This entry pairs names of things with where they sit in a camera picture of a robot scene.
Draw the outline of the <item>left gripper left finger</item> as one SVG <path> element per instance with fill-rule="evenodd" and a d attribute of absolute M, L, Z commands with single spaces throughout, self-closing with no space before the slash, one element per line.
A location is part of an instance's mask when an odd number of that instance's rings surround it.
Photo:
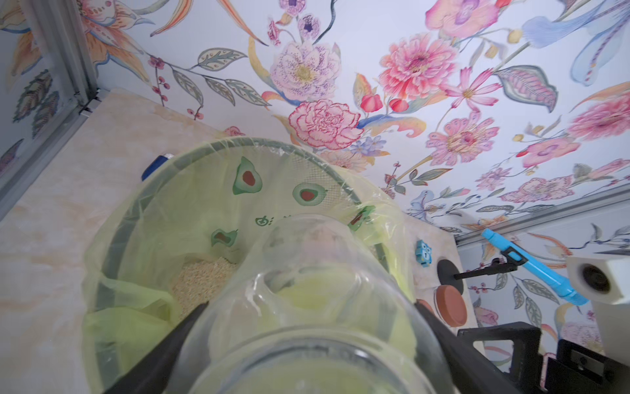
<path fill-rule="evenodd" d="M 163 393 L 185 340 L 208 305 L 209 302 L 206 301 L 195 307 L 152 351 L 105 393 Z"/>

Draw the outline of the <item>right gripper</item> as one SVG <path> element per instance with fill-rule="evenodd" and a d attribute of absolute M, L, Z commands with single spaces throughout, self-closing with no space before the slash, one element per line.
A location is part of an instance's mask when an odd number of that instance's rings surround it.
<path fill-rule="evenodd" d="M 540 328 L 523 322 L 507 323 L 490 328 L 461 329 L 458 337 L 469 344 L 510 341 L 513 345 L 510 372 L 501 372 L 492 363 L 491 367 L 507 378 L 519 393 L 540 392 Z M 546 393 L 630 394 L 627 365 L 571 341 L 558 342 L 556 358 L 547 361 L 544 372 L 542 390 Z"/>

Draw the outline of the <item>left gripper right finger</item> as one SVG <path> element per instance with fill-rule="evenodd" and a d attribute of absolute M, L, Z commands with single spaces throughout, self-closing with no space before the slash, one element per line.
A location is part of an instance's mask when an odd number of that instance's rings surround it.
<path fill-rule="evenodd" d="M 421 303 L 415 305 L 441 345 L 454 385 L 461 393 L 519 393 L 510 379 L 478 350 L 452 333 Z"/>

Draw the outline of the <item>clear jar with rice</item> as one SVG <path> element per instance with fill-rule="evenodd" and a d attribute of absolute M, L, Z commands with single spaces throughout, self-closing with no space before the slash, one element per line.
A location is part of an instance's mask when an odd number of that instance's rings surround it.
<path fill-rule="evenodd" d="M 451 393 L 440 344 L 351 230 L 285 218 L 185 340 L 170 393 Z"/>

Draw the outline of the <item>blue microphone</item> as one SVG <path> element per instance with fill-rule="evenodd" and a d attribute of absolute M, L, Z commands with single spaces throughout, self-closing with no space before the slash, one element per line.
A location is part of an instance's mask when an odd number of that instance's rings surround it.
<path fill-rule="evenodd" d="M 541 279 L 559 298 L 577 306 L 582 306 L 589 302 L 587 298 L 580 295 L 572 288 L 567 277 L 555 273 L 527 251 L 504 238 L 502 235 L 490 229 L 485 229 L 482 232 L 482 237 L 492 246 L 495 246 L 509 263 L 523 266 L 531 274 Z"/>

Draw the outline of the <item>small blue owl figure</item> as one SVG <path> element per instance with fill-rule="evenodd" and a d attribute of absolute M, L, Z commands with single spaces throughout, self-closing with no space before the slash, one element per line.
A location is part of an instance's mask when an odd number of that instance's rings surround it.
<path fill-rule="evenodd" d="M 432 249 L 423 240 L 417 241 L 414 254 L 415 254 L 416 261 L 421 266 L 429 267 L 431 265 L 431 263 L 432 263 Z"/>

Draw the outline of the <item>blue white small cylinder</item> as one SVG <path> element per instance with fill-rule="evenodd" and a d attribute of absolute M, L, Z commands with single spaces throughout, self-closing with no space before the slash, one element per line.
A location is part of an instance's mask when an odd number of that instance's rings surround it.
<path fill-rule="evenodd" d="M 169 161 L 173 157 L 174 157 L 173 154 L 160 154 L 159 156 L 157 156 L 157 158 L 154 159 L 154 161 L 151 162 L 151 164 L 149 164 L 149 166 L 146 167 L 146 169 L 144 169 L 144 172 L 141 175 L 141 181 L 144 182 L 148 177 L 150 177 L 154 172 L 156 172 L 160 167 L 162 167 L 162 165 L 164 165 L 167 161 Z"/>

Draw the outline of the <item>right aluminium corner post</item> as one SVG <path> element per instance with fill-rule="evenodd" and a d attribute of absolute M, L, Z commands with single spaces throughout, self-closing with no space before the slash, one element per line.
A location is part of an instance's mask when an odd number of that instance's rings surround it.
<path fill-rule="evenodd" d="M 582 197 L 581 199 L 557 205 L 552 208 L 545 208 L 535 213 L 526 213 L 524 216 L 512 218 L 499 224 L 490 225 L 488 229 L 501 234 L 518 232 L 557 220 L 586 214 L 594 210 L 619 204 L 623 205 L 628 201 L 629 185 L 627 184 L 617 186 L 612 190 L 602 191 L 594 195 Z"/>

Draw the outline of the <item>aluminium corner post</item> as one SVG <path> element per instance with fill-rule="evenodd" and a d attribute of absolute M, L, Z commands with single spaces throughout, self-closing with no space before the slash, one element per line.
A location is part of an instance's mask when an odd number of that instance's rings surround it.
<path fill-rule="evenodd" d="M 629 185 L 627 184 L 617 186 L 612 190 L 602 191 L 594 195 L 582 197 L 581 199 L 557 205 L 552 208 L 545 208 L 535 213 L 526 213 L 524 216 L 512 218 L 499 224 L 490 225 L 488 229 L 501 234 L 518 232 L 557 220 L 586 214 L 594 210 L 619 204 L 623 205 L 628 201 Z"/>
<path fill-rule="evenodd" d="M 68 141 L 97 92 L 74 2 L 1 3 L 1 215 Z"/>

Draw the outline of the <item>left aluminium corner post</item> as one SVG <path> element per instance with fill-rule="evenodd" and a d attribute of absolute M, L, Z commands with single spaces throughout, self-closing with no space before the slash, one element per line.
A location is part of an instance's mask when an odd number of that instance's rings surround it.
<path fill-rule="evenodd" d="M 1 215 L 68 141 L 97 92 L 74 2 L 1 3 Z"/>

